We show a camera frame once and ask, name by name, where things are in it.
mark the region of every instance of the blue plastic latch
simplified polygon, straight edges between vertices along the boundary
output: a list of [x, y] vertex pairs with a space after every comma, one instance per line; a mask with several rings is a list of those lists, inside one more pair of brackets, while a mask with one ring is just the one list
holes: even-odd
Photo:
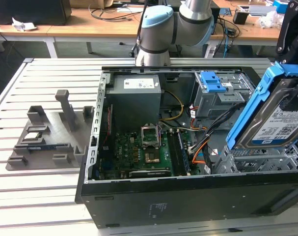
[[142, 28], [150, 28], [167, 21], [173, 15], [173, 8], [170, 6], [151, 6], [145, 10]]
[[254, 114], [255, 110], [261, 102], [265, 102], [270, 95], [270, 85], [277, 76], [285, 75], [298, 76], [298, 65], [294, 64], [279, 64], [275, 62], [274, 66], [270, 66], [264, 73], [260, 83], [252, 94], [250, 100], [247, 102], [244, 110], [238, 117], [231, 131], [226, 137], [227, 145], [229, 149], [232, 149], [236, 143], [237, 136], [241, 131], [246, 128], [246, 124]]
[[226, 88], [221, 84], [219, 77], [213, 71], [201, 72], [200, 81], [207, 87], [207, 92], [226, 91]]

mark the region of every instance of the hard drive label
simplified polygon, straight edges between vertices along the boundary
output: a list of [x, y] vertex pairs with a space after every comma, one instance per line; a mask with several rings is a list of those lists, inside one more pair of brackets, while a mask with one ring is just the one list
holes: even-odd
[[256, 144], [275, 144], [288, 139], [298, 129], [298, 111], [283, 111], [279, 107], [252, 139]]

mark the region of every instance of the white paper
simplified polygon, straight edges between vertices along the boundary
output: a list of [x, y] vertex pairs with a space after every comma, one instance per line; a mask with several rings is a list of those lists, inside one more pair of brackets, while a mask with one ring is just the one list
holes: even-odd
[[25, 30], [34, 30], [36, 27], [33, 23], [22, 23], [20, 21], [16, 21], [14, 18], [12, 18], [12, 26], [19, 31], [24, 32]]

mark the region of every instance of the white label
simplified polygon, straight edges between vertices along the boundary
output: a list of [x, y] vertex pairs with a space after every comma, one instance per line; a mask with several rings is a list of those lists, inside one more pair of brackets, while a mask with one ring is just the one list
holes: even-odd
[[124, 89], [154, 89], [153, 79], [125, 79]]
[[196, 111], [190, 111], [191, 118], [196, 118]]
[[275, 109], [269, 119], [263, 124], [253, 140], [269, 144], [272, 140], [287, 139], [298, 129], [298, 111], [286, 112], [279, 107]]
[[222, 85], [224, 87], [232, 87], [232, 84], [230, 82], [228, 82], [228, 83], [222, 83]]
[[217, 149], [213, 149], [211, 155], [218, 155]]
[[41, 150], [42, 148], [41, 147], [29, 147], [28, 149], [29, 150]]
[[204, 165], [204, 170], [208, 175], [211, 174], [211, 169], [207, 165]]

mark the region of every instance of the black computer case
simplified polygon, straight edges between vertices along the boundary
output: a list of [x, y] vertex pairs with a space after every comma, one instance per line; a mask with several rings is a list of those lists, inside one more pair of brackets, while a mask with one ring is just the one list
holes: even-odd
[[35, 25], [64, 25], [71, 15], [69, 0], [0, 0], [0, 25], [12, 18]]

